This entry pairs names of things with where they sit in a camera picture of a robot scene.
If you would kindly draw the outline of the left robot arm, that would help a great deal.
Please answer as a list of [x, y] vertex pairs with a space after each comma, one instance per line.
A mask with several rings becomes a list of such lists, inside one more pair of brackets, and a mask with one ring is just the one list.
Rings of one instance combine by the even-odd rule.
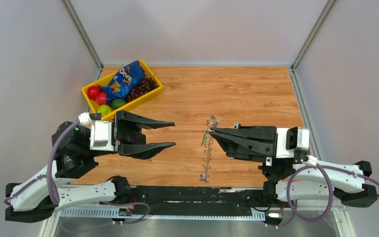
[[174, 126], [172, 121], [154, 120], [128, 111], [117, 112], [112, 121], [100, 113], [82, 113], [75, 122], [64, 122], [52, 135], [47, 165], [23, 183], [5, 187], [5, 220], [35, 223], [64, 209], [91, 203], [126, 204], [131, 200], [128, 180], [113, 176], [107, 181], [70, 187], [98, 166], [96, 157], [117, 154], [147, 160], [174, 143], [147, 143], [145, 129]]

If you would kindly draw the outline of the metal keyring holder plate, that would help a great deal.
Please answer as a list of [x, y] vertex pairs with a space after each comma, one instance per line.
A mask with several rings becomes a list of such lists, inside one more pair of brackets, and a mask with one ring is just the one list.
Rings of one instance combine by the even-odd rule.
[[218, 125], [219, 125], [219, 120], [214, 115], [211, 115], [209, 117], [209, 119], [206, 121], [206, 127], [204, 129], [204, 131], [208, 132], [208, 140], [207, 140], [207, 144], [205, 146], [202, 146], [203, 147], [203, 151], [204, 151], [204, 156], [203, 156], [203, 159], [202, 159], [202, 161], [203, 161], [203, 164], [202, 164], [203, 171], [200, 174], [200, 178], [199, 178], [199, 180], [201, 182], [204, 182], [204, 183], [208, 183], [209, 182], [209, 173], [208, 172], [211, 169], [211, 166], [210, 166], [209, 162], [212, 159], [211, 155], [212, 155], [213, 138], [209, 134], [209, 132], [211, 131], [211, 128], [217, 127]]

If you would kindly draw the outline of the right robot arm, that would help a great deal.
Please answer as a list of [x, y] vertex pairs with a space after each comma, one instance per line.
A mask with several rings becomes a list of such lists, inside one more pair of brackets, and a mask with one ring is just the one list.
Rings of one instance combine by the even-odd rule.
[[339, 199], [345, 206], [369, 207], [379, 195], [369, 184], [371, 164], [335, 164], [309, 153], [308, 129], [242, 126], [211, 128], [209, 134], [232, 159], [260, 163], [268, 206], [289, 200]]

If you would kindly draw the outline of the green key tag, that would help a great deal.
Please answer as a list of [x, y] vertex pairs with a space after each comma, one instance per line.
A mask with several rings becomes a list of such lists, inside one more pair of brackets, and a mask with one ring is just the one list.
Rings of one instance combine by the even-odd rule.
[[204, 131], [201, 145], [205, 146], [207, 144], [207, 140], [208, 140], [208, 132]]

